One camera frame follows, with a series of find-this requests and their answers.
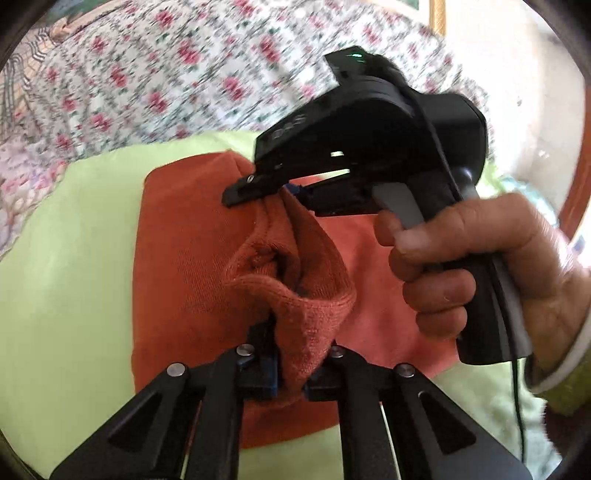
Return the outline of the right hand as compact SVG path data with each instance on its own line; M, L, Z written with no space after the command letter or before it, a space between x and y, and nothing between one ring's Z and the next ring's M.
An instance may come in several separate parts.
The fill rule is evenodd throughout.
M517 287L542 371L559 366L587 320L589 270L564 235L520 194L468 199L411 229L382 211L375 233L390 250L390 268L404 283L420 331L430 338L452 338L466 327L467 304L492 283L489 265L495 254Z

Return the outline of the dark red sleeve forearm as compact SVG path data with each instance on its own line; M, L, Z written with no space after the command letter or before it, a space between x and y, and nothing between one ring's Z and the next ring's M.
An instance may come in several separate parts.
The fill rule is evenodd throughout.
M545 373L532 356L526 361L526 386L546 402L546 436L561 456L579 436L590 432L590 381L590 315L552 371Z

